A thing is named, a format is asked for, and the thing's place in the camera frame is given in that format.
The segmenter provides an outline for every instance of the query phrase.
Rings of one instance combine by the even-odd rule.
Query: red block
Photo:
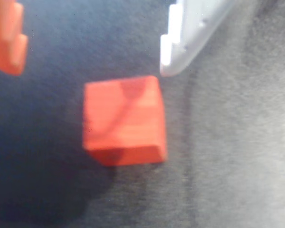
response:
[[[11,75],[23,71],[28,37],[21,33],[23,6],[15,0],[0,0],[0,70]]]
[[[105,166],[167,159],[164,104],[154,76],[85,85],[83,147]]]

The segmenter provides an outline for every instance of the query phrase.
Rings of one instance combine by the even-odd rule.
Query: white plastic piece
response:
[[[205,46],[236,0],[177,0],[170,5],[168,34],[161,36],[161,74],[184,70]]]

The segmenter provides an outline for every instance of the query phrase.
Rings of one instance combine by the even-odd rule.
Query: gray fabric surface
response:
[[[172,0],[22,0],[28,62],[0,73],[0,227],[285,228],[285,0],[239,0],[161,79],[169,161],[81,149],[83,84],[159,76]]]

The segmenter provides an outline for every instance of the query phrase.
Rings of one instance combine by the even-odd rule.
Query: orange block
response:
[[[15,0],[0,0],[0,70],[20,75],[26,59],[28,38],[21,34],[23,6]]]
[[[87,83],[83,128],[83,147],[102,165],[165,161],[165,114],[158,79]]]

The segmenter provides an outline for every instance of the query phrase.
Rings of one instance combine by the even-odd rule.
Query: cube face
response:
[[[165,117],[158,79],[87,83],[83,146],[104,165],[164,161]]]

